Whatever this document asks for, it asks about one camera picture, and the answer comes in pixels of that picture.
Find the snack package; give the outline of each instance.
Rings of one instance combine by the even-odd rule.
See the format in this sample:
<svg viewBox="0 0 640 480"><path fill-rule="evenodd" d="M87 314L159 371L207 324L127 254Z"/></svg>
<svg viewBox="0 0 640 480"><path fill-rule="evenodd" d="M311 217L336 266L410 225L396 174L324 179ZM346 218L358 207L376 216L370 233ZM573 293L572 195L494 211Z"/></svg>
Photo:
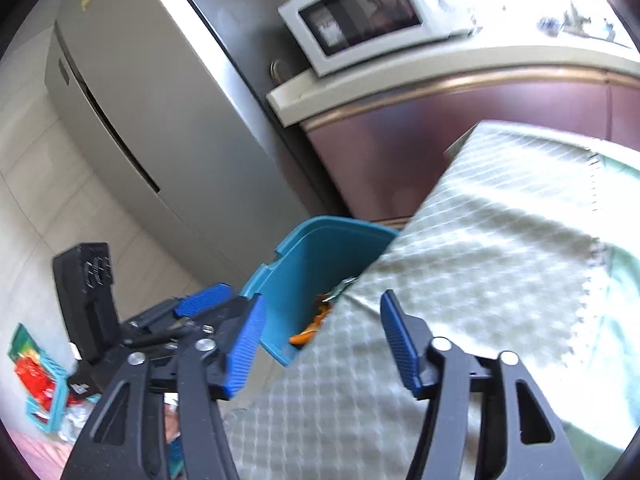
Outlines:
<svg viewBox="0 0 640 480"><path fill-rule="evenodd" d="M14 363L20 357L30 357L37 363L40 362L40 347L36 345L36 342L22 323L18 323L14 336L11 338L8 355Z"/></svg>
<svg viewBox="0 0 640 480"><path fill-rule="evenodd" d="M14 372L38 404L49 411L56 383L42 369L40 363L31 357L20 357L15 362Z"/></svg>

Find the floor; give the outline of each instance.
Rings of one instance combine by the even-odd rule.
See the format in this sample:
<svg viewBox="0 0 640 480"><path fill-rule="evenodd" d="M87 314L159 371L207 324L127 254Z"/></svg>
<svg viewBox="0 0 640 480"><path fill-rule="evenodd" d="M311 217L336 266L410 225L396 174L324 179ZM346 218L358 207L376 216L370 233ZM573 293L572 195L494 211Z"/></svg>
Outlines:
<svg viewBox="0 0 640 480"><path fill-rule="evenodd" d="M0 61L0 418L39 438L24 415L26 392L6 352L21 322L60 365L73 369L52 279L55 254L78 242L107 242L121 319L207 285L116 202L53 107L44 70L60 1L41 0ZM282 369L259 348L247 386L223 411L247 406Z"/></svg>

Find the refrigerator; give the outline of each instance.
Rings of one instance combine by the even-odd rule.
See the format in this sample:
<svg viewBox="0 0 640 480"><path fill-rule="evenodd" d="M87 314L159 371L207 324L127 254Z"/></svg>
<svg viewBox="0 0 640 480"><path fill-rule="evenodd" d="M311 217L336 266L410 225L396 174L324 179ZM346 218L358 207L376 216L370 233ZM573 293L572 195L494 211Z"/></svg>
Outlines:
<svg viewBox="0 0 640 480"><path fill-rule="evenodd" d="M308 68L286 0L63 0L45 83L117 200L203 284L240 288L300 222L348 215L266 95Z"/></svg>

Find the red package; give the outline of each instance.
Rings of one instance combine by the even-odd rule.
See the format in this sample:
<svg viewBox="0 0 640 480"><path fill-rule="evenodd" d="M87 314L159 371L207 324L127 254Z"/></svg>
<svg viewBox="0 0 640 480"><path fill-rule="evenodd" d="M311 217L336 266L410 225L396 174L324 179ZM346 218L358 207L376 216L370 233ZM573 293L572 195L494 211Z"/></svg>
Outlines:
<svg viewBox="0 0 640 480"><path fill-rule="evenodd" d="M56 387L55 381L30 357L20 357L15 362L14 371L38 404L49 411Z"/></svg>
<svg viewBox="0 0 640 480"><path fill-rule="evenodd" d="M74 404L82 404L84 402L84 399L78 399L78 397L76 397L74 394L71 393L71 390L69 390L69 396L66 398L66 406L73 406Z"/></svg>

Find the purple cabinet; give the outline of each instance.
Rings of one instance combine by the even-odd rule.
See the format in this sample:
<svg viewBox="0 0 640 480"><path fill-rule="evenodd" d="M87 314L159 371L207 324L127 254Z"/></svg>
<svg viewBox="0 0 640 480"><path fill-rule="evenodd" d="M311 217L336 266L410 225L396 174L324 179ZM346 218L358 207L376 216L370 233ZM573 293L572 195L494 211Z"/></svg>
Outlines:
<svg viewBox="0 0 640 480"><path fill-rule="evenodd" d="M611 138L640 151L640 89L611 86Z"/></svg>
<svg viewBox="0 0 640 480"><path fill-rule="evenodd" d="M640 122L640 100L638 101ZM356 218L412 216L445 171L444 151L481 120L607 137L607 86L531 81L388 105L308 132Z"/></svg>

